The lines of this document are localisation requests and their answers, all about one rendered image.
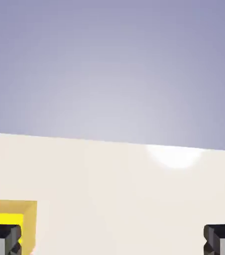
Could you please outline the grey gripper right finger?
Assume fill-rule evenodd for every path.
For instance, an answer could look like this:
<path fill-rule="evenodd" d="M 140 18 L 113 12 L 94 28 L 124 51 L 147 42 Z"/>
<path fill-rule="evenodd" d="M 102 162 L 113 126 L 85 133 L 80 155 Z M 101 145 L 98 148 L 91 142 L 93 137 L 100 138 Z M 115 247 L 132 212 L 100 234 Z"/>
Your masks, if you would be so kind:
<path fill-rule="evenodd" d="M 225 224 L 204 226 L 204 255 L 225 255 Z"/>

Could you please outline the small yellow cube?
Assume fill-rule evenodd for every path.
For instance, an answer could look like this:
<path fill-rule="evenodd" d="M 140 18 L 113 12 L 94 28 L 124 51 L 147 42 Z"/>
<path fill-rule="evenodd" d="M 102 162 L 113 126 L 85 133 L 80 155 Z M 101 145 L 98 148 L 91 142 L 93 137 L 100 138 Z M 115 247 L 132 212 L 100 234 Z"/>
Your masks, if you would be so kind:
<path fill-rule="evenodd" d="M 20 225 L 22 255 L 32 255 L 36 243 L 37 201 L 0 200 L 0 224 Z"/>

